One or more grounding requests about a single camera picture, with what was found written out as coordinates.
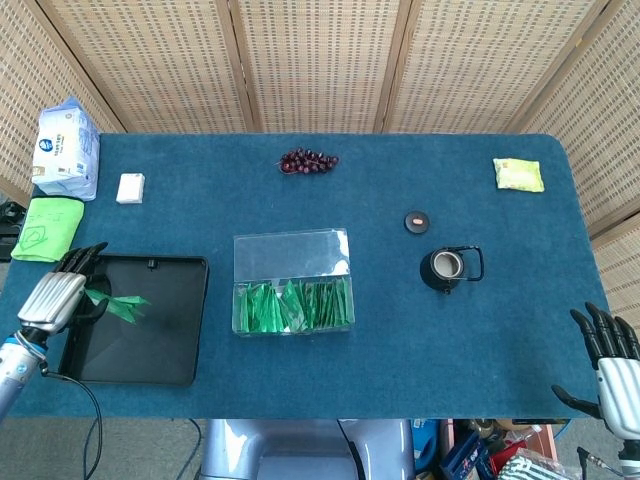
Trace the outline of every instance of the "robotic hand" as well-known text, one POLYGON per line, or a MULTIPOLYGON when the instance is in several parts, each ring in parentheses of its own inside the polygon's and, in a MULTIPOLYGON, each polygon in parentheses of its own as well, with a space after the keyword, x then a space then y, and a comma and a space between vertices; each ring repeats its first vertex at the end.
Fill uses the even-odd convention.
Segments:
POLYGON ((578 400, 562 387, 553 393, 565 405, 597 419, 624 441, 618 454, 625 478, 640 478, 640 344, 633 328, 620 317, 613 318, 591 303, 586 304, 593 324, 571 310, 596 372, 600 403, 578 400))
POLYGON ((22 328, 0 347, 0 422, 36 368, 43 374, 48 372, 48 338, 72 322, 93 323, 106 311, 109 302, 105 299, 89 313, 74 315, 81 301, 93 305, 84 295, 85 285, 94 281, 106 281, 108 285, 104 275, 89 275, 97 255, 106 246, 104 242, 67 252, 54 270, 42 277, 20 309, 22 328))

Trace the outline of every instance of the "yellow snack package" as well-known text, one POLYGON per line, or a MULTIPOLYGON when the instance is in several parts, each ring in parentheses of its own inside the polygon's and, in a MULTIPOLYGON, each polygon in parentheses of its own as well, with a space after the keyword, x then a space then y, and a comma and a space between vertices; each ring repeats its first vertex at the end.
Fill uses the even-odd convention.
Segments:
POLYGON ((525 192, 544 192, 540 162, 517 158, 494 158, 498 188, 525 192))

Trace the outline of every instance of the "bunch of grapes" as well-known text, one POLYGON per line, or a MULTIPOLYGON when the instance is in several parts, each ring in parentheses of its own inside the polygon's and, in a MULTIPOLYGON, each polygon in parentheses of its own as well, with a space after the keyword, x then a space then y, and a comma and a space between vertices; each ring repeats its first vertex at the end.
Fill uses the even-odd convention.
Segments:
POLYGON ((340 159, 330 157, 322 152, 312 152, 304 148, 296 148, 285 153, 280 159, 280 171, 293 173, 327 173, 335 167, 340 159))

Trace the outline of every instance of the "blue table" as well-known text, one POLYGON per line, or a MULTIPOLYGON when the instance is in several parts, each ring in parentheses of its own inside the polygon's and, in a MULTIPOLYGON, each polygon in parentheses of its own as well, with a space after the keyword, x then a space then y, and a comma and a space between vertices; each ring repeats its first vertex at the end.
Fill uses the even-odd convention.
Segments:
MULTIPOLYGON (((95 385, 105 415, 159 417, 566 417, 559 383, 595 398, 570 308, 606 307, 560 144, 545 135, 103 135, 98 198, 75 245, 206 256, 208 294, 189 388, 95 385), (339 155, 324 176, 285 176, 297 146, 339 155), (546 191, 497 190, 492 159, 539 160, 546 191), (115 202, 142 172, 144 203, 115 202), (409 234, 411 210, 431 228, 409 234), (355 328, 240 338, 231 332, 233 236, 345 227, 355 328), (419 264, 444 245, 480 245, 486 276, 450 296, 419 264)), ((1 331, 51 265, 14 261, 1 331)), ((57 365, 64 336, 50 341, 57 365)), ((92 415, 73 385, 35 378, 14 415, 92 415)))

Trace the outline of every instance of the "woven screen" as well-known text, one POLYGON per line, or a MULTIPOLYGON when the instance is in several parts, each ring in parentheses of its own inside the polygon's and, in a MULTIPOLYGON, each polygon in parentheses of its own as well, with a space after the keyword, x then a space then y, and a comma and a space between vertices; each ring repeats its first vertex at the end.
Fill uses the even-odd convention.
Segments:
POLYGON ((621 234, 596 246, 596 262, 612 311, 640 330, 640 216, 615 230, 621 234))
POLYGON ((627 0, 526 126, 566 148, 587 224, 640 198, 640 0, 627 0))
POLYGON ((76 96, 102 131, 122 127, 110 120, 22 0, 0 2, 0 186, 26 205, 38 116, 76 96))
POLYGON ((245 130, 216 2, 40 3, 130 131, 245 130))
POLYGON ((385 130, 498 132, 593 0, 424 0, 385 130))
POLYGON ((373 131, 398 0, 239 6, 265 131, 373 131))

